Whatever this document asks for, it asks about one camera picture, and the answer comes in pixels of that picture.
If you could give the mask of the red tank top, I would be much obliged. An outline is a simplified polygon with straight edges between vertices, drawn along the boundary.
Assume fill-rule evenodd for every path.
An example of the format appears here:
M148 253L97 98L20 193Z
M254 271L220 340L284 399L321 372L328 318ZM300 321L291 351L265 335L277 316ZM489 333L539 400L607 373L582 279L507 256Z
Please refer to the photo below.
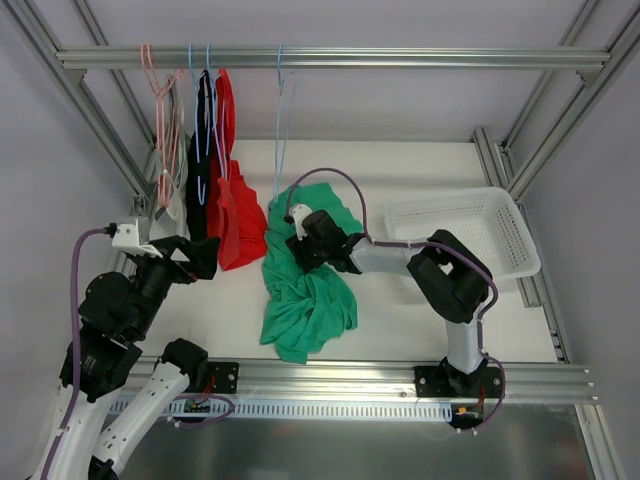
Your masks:
M218 263L222 270L244 267L266 255L267 221L258 196L242 175L240 164L230 160L230 178L220 177L214 145L211 162L211 193L207 204L207 233L221 240Z

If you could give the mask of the green tank top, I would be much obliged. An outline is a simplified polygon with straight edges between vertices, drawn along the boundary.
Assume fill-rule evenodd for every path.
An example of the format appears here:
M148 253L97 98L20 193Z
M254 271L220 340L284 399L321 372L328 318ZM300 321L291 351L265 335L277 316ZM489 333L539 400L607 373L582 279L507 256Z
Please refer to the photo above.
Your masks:
M286 246L295 228L285 222L288 192L269 205L262 275L269 299L260 343L271 344L287 363L304 364L311 354L358 327L355 295L329 266L303 272Z

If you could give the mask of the blue wire hanger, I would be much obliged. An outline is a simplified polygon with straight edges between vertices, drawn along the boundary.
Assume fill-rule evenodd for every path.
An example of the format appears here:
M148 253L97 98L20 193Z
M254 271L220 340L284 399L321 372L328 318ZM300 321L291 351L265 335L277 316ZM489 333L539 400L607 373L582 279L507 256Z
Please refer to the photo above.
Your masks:
M278 81L278 102L274 138L274 172L272 181L272 200L280 194L282 176L286 160L286 151L290 138L293 107L297 91L297 78L293 71L284 69L284 45L278 47L276 59Z

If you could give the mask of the blue hanger with red top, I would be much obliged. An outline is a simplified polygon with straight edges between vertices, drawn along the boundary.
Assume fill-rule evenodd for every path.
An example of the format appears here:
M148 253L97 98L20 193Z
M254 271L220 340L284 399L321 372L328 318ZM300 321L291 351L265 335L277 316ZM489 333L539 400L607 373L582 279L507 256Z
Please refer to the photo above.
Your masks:
M216 156L219 163L220 177L228 181L230 178L231 152L235 142L236 113L231 80L226 69L220 68L216 71L212 90L216 112L213 133Z

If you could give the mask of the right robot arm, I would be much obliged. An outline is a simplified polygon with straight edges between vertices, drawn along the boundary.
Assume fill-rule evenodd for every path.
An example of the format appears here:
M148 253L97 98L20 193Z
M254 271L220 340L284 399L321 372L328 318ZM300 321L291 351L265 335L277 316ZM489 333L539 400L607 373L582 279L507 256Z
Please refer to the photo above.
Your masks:
M440 229L424 242L373 240L347 234L325 210L296 204L285 215L295 233L286 240L306 273L325 264L354 275L384 273L412 279L445 321L448 388L466 397L482 385L487 364L480 321L498 299L493 275L451 232Z

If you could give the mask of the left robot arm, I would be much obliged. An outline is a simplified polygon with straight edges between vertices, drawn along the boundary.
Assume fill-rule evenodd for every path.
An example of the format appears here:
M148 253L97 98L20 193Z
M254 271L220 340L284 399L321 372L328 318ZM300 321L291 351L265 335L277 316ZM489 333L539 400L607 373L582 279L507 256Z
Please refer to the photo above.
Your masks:
M149 380L120 416L105 422L143 341L175 284L211 280L220 241L153 240L130 258L132 277L107 272L78 298L71 288L72 340L59 375L58 403L35 479L116 479L161 413L180 394L202 388L208 354L189 340L169 342Z

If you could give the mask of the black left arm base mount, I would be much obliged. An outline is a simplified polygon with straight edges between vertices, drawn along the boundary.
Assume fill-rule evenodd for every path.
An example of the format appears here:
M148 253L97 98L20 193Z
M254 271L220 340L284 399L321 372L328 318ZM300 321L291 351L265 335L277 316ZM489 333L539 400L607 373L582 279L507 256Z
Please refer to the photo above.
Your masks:
M205 373L203 394L235 394L240 365L237 362L209 362Z

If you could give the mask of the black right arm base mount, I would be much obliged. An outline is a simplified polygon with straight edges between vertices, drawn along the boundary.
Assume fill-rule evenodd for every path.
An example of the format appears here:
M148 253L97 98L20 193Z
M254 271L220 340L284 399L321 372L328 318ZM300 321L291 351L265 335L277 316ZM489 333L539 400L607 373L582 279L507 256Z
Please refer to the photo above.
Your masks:
M448 366L423 365L413 369L414 386L419 398L479 398L482 393L497 399L504 391L498 367L480 367L464 374Z

